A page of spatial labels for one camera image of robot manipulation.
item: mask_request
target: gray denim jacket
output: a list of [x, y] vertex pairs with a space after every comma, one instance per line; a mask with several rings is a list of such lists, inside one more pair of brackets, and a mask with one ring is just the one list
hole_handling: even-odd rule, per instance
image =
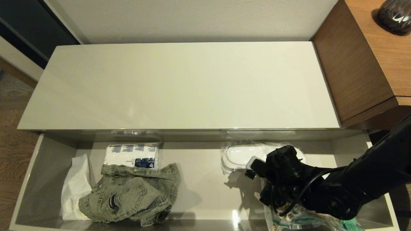
[[130, 218], [150, 226], [165, 220], [177, 198], [180, 174], [176, 164], [160, 170], [103, 165], [103, 178], [82, 197], [79, 208], [94, 222]]

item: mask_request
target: jacket pocket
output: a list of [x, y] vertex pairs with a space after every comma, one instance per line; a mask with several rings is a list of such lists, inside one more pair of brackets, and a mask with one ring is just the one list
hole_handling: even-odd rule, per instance
[[131, 189], [111, 195], [106, 202], [106, 209], [111, 214], [113, 222], [124, 220], [136, 214], [139, 205], [147, 194], [146, 188], [140, 184]]

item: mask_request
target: white cabinet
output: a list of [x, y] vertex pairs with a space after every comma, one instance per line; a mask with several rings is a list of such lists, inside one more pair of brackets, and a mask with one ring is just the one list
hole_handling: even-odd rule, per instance
[[60, 46], [18, 126], [339, 127], [312, 42]]
[[[164, 142], [178, 199], [158, 230], [266, 230], [259, 179], [224, 175], [222, 143], [289, 142], [307, 164], [343, 166], [368, 149], [341, 129], [311, 42], [106, 44], [56, 49], [19, 129], [41, 130], [11, 230], [139, 230], [139, 224], [64, 222], [61, 189], [71, 158], [88, 154], [91, 183], [109, 143]], [[366, 229], [397, 230], [388, 195], [360, 211]]]

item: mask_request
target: open drawer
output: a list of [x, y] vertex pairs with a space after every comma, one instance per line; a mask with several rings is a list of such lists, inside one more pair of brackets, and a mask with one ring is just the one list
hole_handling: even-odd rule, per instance
[[[368, 136], [353, 130], [300, 131], [100, 131], [45, 132], [40, 135], [10, 230], [140, 230], [139, 223], [90, 221], [65, 222], [60, 216], [60, 196], [66, 174], [75, 156], [88, 154], [90, 179], [100, 178], [105, 149], [113, 143], [163, 141], [159, 165], [177, 163], [182, 182], [168, 220], [158, 230], [252, 230], [265, 231], [264, 208], [254, 193], [261, 191], [258, 178], [250, 181], [239, 172], [224, 175], [220, 148], [227, 140], [286, 141], [299, 147], [307, 164], [337, 167], [349, 164], [370, 146]], [[398, 230], [388, 194], [363, 206], [357, 216], [368, 230]]]

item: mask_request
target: black cable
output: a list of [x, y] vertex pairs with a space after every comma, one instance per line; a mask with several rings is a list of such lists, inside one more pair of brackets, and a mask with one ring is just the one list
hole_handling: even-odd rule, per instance
[[297, 198], [294, 199], [294, 201], [291, 203], [291, 205], [288, 206], [288, 208], [287, 208], [284, 212], [280, 213], [279, 215], [282, 217], [282, 216], [286, 215], [287, 213], [289, 213], [289, 212], [294, 208], [294, 206], [295, 206], [298, 202], [300, 202], [300, 200], [301, 200], [301, 198], [303, 197], [305, 191], [307, 191], [307, 189], [309, 188], [309, 186], [310, 186], [316, 179], [318, 179], [318, 177], [323, 176], [323, 175], [325, 175], [325, 174], [327, 174], [327, 173], [332, 173], [332, 172], [336, 172], [336, 171], [342, 170], [342, 169], [344, 169], [344, 168], [346, 168], [346, 167], [347, 167], [347, 166], [338, 167], [338, 168], [335, 168], [335, 169], [327, 169], [327, 170], [322, 171], [322, 172], [318, 173], [317, 175], [315, 175], [315, 176], [314, 176], [313, 178], [311, 178], [311, 180], [304, 186], [304, 188], [301, 190], [300, 194], [297, 196]]

